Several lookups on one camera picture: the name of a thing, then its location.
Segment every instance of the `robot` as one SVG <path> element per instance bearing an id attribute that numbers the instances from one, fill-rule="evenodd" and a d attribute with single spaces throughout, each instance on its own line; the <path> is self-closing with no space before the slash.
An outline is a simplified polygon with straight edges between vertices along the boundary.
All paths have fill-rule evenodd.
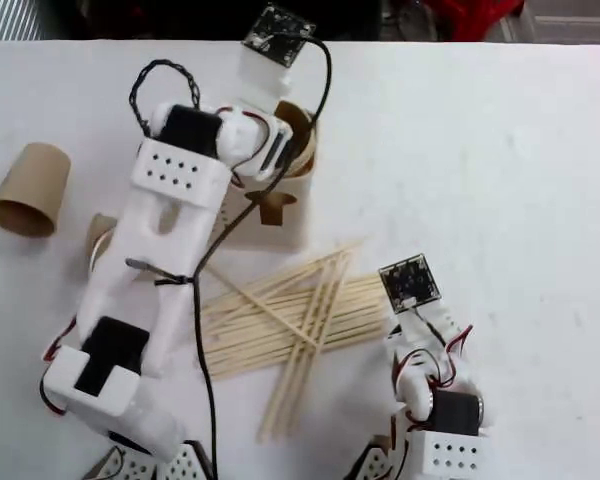
<path id="1" fill-rule="evenodd" d="M 43 399 L 56 413 L 70 411 L 128 449 L 125 458 L 131 461 L 123 461 L 122 453 L 109 455 L 100 469 L 104 476 L 92 478 L 216 477 L 200 444 L 187 440 L 178 419 L 156 404 L 147 382 L 166 374 L 179 327 L 191 321 L 195 297 L 187 279 L 205 255 L 232 178 L 263 181 L 280 172 L 294 132 L 272 112 L 289 92 L 288 69 L 304 43 L 298 38 L 308 38 L 314 28 L 267 6 L 243 42 L 238 101 L 201 108 L 193 78 L 166 60 L 147 66 L 132 89 L 130 101 L 145 138 L 131 173 L 131 191 L 70 325 L 77 326 L 80 347 L 54 342 L 40 383 Z M 284 41 L 273 41 L 276 37 Z M 330 82 L 328 55 L 327 62 L 318 112 Z M 187 76 L 193 106 L 165 103 L 144 121 L 135 95 L 156 65 Z M 173 228 L 160 233 L 160 217 L 173 204 L 180 213 Z M 134 325 L 132 318 L 107 315 L 143 270 L 162 279 L 156 282 L 159 310 L 150 330 Z M 474 478 L 483 470 L 488 445 L 480 429 L 489 425 L 490 415 L 462 358 L 472 327 L 460 331 L 451 326 L 440 333 L 420 314 L 419 307 L 440 299 L 423 255 L 390 265 L 380 276 L 396 314 L 385 341 L 392 384 L 396 400 L 405 406 L 392 416 L 390 435 L 370 442 L 346 478 Z M 429 332 L 412 338 L 414 322 Z M 157 467 L 156 460 L 163 463 Z"/>
<path id="2" fill-rule="evenodd" d="M 77 326 L 80 347 L 54 342 L 40 383 L 43 400 L 56 413 L 70 411 L 115 442 L 163 462 L 183 454 L 185 429 L 156 404 L 147 380 L 165 375 L 179 327 L 191 323 L 194 289 L 188 279 L 207 251 L 232 178 L 264 181 L 282 170 L 293 131 L 272 112 L 288 94 L 289 67 L 314 28 L 268 5 L 243 42 L 238 100 L 227 104 L 200 107 L 193 77 L 168 60 L 141 71 L 129 97 L 145 137 L 131 173 L 131 191 L 71 324 Z M 137 90 L 157 65 L 175 68 L 187 78 L 193 106 L 165 103 L 145 121 L 135 101 Z M 327 92 L 328 83 L 319 110 Z M 159 232 L 162 213 L 174 204 L 180 209 L 175 224 L 169 232 Z M 163 279 L 156 282 L 159 309 L 150 331 L 134 325 L 132 318 L 107 315 L 143 270 Z"/>
<path id="3" fill-rule="evenodd" d="M 440 305 L 424 255 L 379 271 L 394 310 L 385 339 L 395 399 L 390 434 L 369 442 L 345 480 L 473 479 L 484 475 L 492 424 L 483 392 L 462 357 L 473 326 L 458 328 Z M 419 307 L 443 320 L 442 333 Z"/>

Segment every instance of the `black wire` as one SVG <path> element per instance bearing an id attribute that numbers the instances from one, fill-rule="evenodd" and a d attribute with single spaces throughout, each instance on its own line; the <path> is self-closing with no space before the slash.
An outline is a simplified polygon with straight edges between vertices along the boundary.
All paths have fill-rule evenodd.
<path id="1" fill-rule="evenodd" d="M 135 115 L 136 120 L 138 121 L 138 125 L 140 125 L 142 133 L 145 137 L 151 137 L 151 129 L 149 128 L 149 122 L 142 118 L 142 115 L 140 114 L 140 109 L 138 108 L 138 89 L 140 88 L 140 85 L 144 83 L 145 79 L 147 78 L 147 75 L 149 75 L 149 72 L 156 68 L 158 65 L 165 65 L 167 67 L 171 67 L 174 70 L 181 73 L 187 79 L 187 83 L 189 84 L 189 90 L 191 91 L 191 101 L 193 102 L 193 108 L 195 108 L 196 110 L 200 109 L 200 88 L 194 80 L 193 75 L 191 75 L 187 71 L 187 69 L 184 68 L 182 65 L 174 63 L 171 60 L 167 60 L 166 58 L 153 60 L 146 67 L 140 70 L 138 78 L 136 78 L 136 81 L 131 87 L 131 92 L 129 93 L 129 105 L 131 105 L 131 110 L 133 110 L 133 114 Z"/>
<path id="2" fill-rule="evenodd" d="M 205 383 L 207 385 L 207 393 L 209 395 L 209 408 L 211 410 L 211 464 L 213 468 L 213 476 L 214 480 L 218 480 L 218 460 L 217 460 L 217 452 L 216 452 L 216 442 L 217 442 L 217 431 L 216 431 L 216 411 L 215 411 L 215 401 L 213 397 L 213 386 L 211 385 L 211 376 L 209 375 L 209 371 L 207 369 L 207 362 L 204 356 L 204 346 L 202 344 L 202 327 L 201 327 L 201 316 L 200 316 L 200 273 L 204 269 L 205 265 L 211 258 L 211 255 L 218 249 L 220 244 L 224 242 L 224 240 L 233 232 L 236 227 L 242 222 L 259 204 L 260 202 L 280 183 L 280 180 L 286 175 L 289 167 L 291 166 L 291 162 L 295 158 L 296 155 L 300 152 L 302 148 L 304 148 L 305 143 L 309 139 L 311 132 L 315 128 L 320 115 L 322 114 L 322 110 L 324 109 L 324 105 L 327 101 L 327 97 L 329 96 L 329 89 L 331 88 L 331 53 L 327 46 L 320 40 L 313 37 L 304 37 L 302 35 L 294 35 L 289 33 L 276 33 L 272 35 L 273 37 L 287 37 L 287 38 L 296 38 L 302 39 L 306 42 L 312 43 L 319 47 L 324 53 L 326 62 L 327 62 L 327 78 L 325 82 L 324 92 L 322 93 L 322 98 L 320 100 L 320 104 L 316 109 L 316 112 L 311 119 L 309 124 L 309 128 L 307 129 L 307 134 L 305 138 L 299 141 L 295 148 L 289 149 L 289 152 L 292 152 L 288 155 L 287 158 L 284 159 L 282 163 L 282 168 L 275 176 L 275 178 L 271 181 L 271 183 L 260 192 L 256 198 L 236 217 L 231 223 L 229 223 L 222 233 L 216 238 L 216 240 L 209 246 L 207 252 L 204 254 L 200 263 L 198 263 L 198 267 L 196 268 L 193 277 L 191 279 L 191 283 L 193 284 L 193 299 L 194 299 L 194 326 L 196 332 L 196 347 L 198 349 L 198 362 L 200 363 L 200 369 L 202 370 L 202 374 L 204 375 Z"/>
<path id="3" fill-rule="evenodd" d="M 429 320 L 427 320 L 426 318 L 424 318 L 422 315 L 420 315 L 420 312 L 418 312 L 418 309 L 416 307 L 412 308 L 413 313 L 416 314 L 416 316 L 422 320 L 425 325 L 427 325 L 427 328 L 429 329 L 429 331 L 433 334 L 434 337 L 436 337 L 438 339 L 438 341 L 442 344 L 443 347 L 447 346 L 447 342 L 444 341 L 444 337 L 442 336 L 442 334 L 438 331 L 438 329 L 436 327 L 434 327 L 431 322 L 429 322 Z"/>

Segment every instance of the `toilet paper roll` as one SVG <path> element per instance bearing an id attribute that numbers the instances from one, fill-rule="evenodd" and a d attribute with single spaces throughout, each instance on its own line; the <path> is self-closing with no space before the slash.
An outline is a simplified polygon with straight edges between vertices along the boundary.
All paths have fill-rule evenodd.
<path id="1" fill-rule="evenodd" d="M 30 143 L 0 185 L 0 227 L 25 237 L 48 237 L 62 205 L 69 157 L 46 143 Z"/>

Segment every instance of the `cable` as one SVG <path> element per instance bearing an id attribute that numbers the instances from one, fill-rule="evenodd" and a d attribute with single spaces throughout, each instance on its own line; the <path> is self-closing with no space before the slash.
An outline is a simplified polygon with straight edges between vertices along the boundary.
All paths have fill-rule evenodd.
<path id="1" fill-rule="evenodd" d="M 131 92 L 129 92 L 129 105 L 131 105 L 131 110 L 133 110 L 133 114 L 138 121 L 138 125 L 142 129 L 142 133 L 145 137 L 151 138 L 151 128 L 149 128 L 149 122 L 142 118 L 140 114 L 140 109 L 138 108 L 138 90 L 140 89 L 140 85 L 144 83 L 149 75 L 149 72 L 156 68 L 158 65 L 164 65 L 166 67 L 171 67 L 187 79 L 187 83 L 189 84 L 189 90 L 191 91 L 191 101 L 193 103 L 193 108 L 196 110 L 200 110 L 200 87 L 186 68 L 178 63 L 174 63 L 171 60 L 167 60 L 166 58 L 161 58 L 157 60 L 153 60 L 146 67 L 140 70 L 138 74 L 138 78 L 133 82 L 133 86 L 131 87 Z"/>
<path id="2" fill-rule="evenodd" d="M 62 340 L 67 335 L 69 335 L 69 333 L 71 332 L 71 330 L 74 329 L 75 326 L 76 326 L 76 317 L 73 317 L 73 319 L 69 322 L 69 325 L 67 325 L 67 328 L 65 328 L 60 333 L 60 335 L 58 335 L 53 340 L 51 345 L 49 345 L 49 348 L 47 348 L 47 351 L 44 352 L 44 355 L 42 356 L 43 361 L 50 362 L 56 357 L 56 353 L 58 352 L 58 350 L 60 350 L 60 340 Z"/>
<path id="3" fill-rule="evenodd" d="M 51 400 L 49 400 L 49 397 L 47 397 L 47 392 L 44 391 L 44 376 L 46 375 L 47 370 L 49 370 L 49 367 L 45 369 L 44 373 L 40 377 L 40 383 L 38 384 L 38 392 L 40 393 L 40 398 L 42 399 L 42 403 L 44 403 L 49 410 L 51 410 L 56 415 L 64 417 L 67 411 L 62 410 L 60 407 L 56 407 L 51 402 Z"/>
<path id="4" fill-rule="evenodd" d="M 194 326 L 195 326 L 195 331 L 196 331 L 196 347 L 198 349 L 198 361 L 200 362 L 200 368 L 202 370 L 202 374 L 204 375 L 205 383 L 207 385 L 207 393 L 209 395 L 209 407 L 211 409 L 211 445 L 212 445 L 211 458 L 212 458 L 214 480 L 218 480 L 218 463 L 217 463 L 217 452 L 216 452 L 217 432 L 216 432 L 216 419 L 215 419 L 216 412 L 215 412 L 215 402 L 214 402 L 214 398 L 213 398 L 213 387 L 211 385 L 211 376 L 207 369 L 207 363 L 206 363 L 206 360 L 204 357 L 204 346 L 202 345 L 202 336 L 201 336 L 202 328 L 201 328 L 201 316 L 200 316 L 200 283 L 199 283 L 200 273 L 202 272 L 205 265 L 209 261 L 209 258 L 211 258 L 211 255 L 214 254 L 214 252 L 218 249 L 218 247 L 222 244 L 222 242 L 224 242 L 225 239 L 231 234 L 231 232 L 233 232 L 236 229 L 236 227 L 240 224 L 240 222 L 242 222 L 260 204 L 260 202 L 274 188 L 276 188 L 278 183 L 280 183 L 282 178 L 286 175 L 287 170 L 289 170 L 289 167 L 291 166 L 291 162 L 293 161 L 294 157 L 304 147 L 304 144 L 306 143 L 307 139 L 311 135 L 311 132 L 315 128 L 315 126 L 318 122 L 318 119 L 320 118 L 320 115 L 322 114 L 322 110 L 324 109 L 324 105 L 327 102 L 327 97 L 329 96 L 329 90 L 331 88 L 331 72 L 332 72 L 331 53 L 329 52 L 329 49 L 322 41 L 320 41 L 316 38 L 313 38 L 313 37 L 305 37 L 303 35 L 295 35 L 295 34 L 289 34 L 289 33 L 275 33 L 272 36 L 273 37 L 280 36 L 280 37 L 301 39 L 306 42 L 312 43 L 313 45 L 316 45 L 324 53 L 325 60 L 327 63 L 327 77 L 326 77 L 326 81 L 325 81 L 324 91 L 322 93 L 322 98 L 320 99 L 320 104 L 318 105 L 318 108 L 316 109 L 315 115 L 311 119 L 311 122 L 307 129 L 306 138 L 303 138 L 302 141 L 298 142 L 298 144 L 295 146 L 295 148 L 288 150 L 289 152 L 293 152 L 293 153 L 289 154 L 289 156 L 284 159 L 282 168 L 280 168 L 280 171 L 275 176 L 275 178 L 271 181 L 271 183 L 269 183 L 267 188 L 265 188 L 263 191 L 260 192 L 260 195 L 258 195 L 258 197 L 253 199 L 252 202 L 236 218 L 234 218 L 231 221 L 231 223 L 229 223 L 225 227 L 225 229 L 218 236 L 218 238 L 216 238 L 216 240 L 209 246 L 209 248 L 207 249 L 207 252 L 201 258 L 200 263 L 198 263 L 198 267 L 196 268 L 196 270 L 193 274 L 191 283 L 193 284 Z"/>
<path id="5" fill-rule="evenodd" d="M 418 312 L 418 309 L 416 307 L 413 307 L 411 310 L 413 310 L 413 313 L 416 314 L 416 317 L 418 317 L 420 320 L 422 320 L 425 323 L 425 325 L 427 326 L 427 328 L 429 329 L 429 331 L 433 334 L 434 337 L 436 337 L 438 339 L 438 341 L 442 344 L 442 346 L 446 347 L 447 346 L 447 342 L 444 341 L 444 337 L 438 331 L 438 329 L 436 327 L 434 327 L 431 324 L 431 322 L 429 322 L 429 320 L 427 320 L 422 315 L 420 315 L 420 312 Z"/>
<path id="6" fill-rule="evenodd" d="M 473 330 L 473 325 L 469 325 L 467 328 L 464 329 L 464 331 L 462 331 L 460 334 L 458 334 L 456 337 L 454 337 L 449 344 L 447 345 L 447 347 L 445 348 L 445 352 L 447 352 L 447 357 L 449 357 L 449 365 L 451 365 L 451 375 L 449 376 L 448 379 L 446 379 L 444 382 L 440 383 L 439 387 L 440 388 L 448 388 L 451 385 L 453 385 L 453 382 L 455 382 L 456 380 L 456 374 L 457 374 L 457 370 L 456 370 L 456 364 L 453 361 L 453 358 L 451 358 L 451 349 L 458 344 L 458 342 L 462 342 L 461 343 L 461 348 L 464 347 L 464 342 L 467 339 L 467 336 L 469 335 L 469 333 L 471 332 L 471 330 Z"/>

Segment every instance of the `red object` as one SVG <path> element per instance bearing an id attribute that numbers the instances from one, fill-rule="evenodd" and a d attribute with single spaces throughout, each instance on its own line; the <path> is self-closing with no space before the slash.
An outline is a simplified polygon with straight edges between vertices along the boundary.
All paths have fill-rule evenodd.
<path id="1" fill-rule="evenodd" d="M 480 42 L 501 18 L 520 15 L 525 0 L 424 0 L 440 17 L 451 22 L 452 42 Z"/>

